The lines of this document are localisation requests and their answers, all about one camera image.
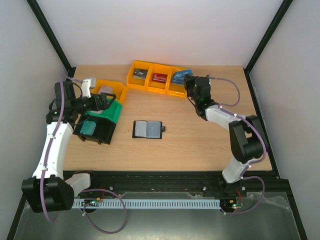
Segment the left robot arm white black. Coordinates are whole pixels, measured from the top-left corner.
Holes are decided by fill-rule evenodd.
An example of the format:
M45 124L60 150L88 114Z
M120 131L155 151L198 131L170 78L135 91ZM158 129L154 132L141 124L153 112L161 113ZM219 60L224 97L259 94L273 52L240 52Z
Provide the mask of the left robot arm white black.
M54 86L55 99L46 115L46 139L41 158L32 177L23 180L21 190L35 213L66 211L74 198L91 185L89 173L76 173L65 180L64 160L70 137L79 133L90 116L89 111L108 110L116 95L108 92L91 93L93 78L82 81L76 97L72 80L61 80Z

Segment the black leather card holder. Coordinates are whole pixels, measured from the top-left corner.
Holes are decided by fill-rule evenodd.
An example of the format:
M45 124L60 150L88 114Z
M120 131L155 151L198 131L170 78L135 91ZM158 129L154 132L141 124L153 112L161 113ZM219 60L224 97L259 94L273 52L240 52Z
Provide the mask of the black leather card holder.
M135 120L133 122L133 139L162 139L166 127L162 121L155 120Z

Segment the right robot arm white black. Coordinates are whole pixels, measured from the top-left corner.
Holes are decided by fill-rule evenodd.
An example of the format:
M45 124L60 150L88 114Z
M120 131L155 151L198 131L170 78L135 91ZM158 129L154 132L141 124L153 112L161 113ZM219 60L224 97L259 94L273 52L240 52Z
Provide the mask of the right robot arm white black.
M225 81L234 85L237 100L234 104L218 103L212 99L213 80ZM235 107L241 99L240 89L232 80L210 76L184 76L184 89L187 99L195 112L205 121L219 125L229 133L231 160L222 171L224 180L218 183L218 191L229 196L236 189L235 183L244 178L252 165L264 161L268 153L268 143L261 122L256 115L244 116L226 107Z

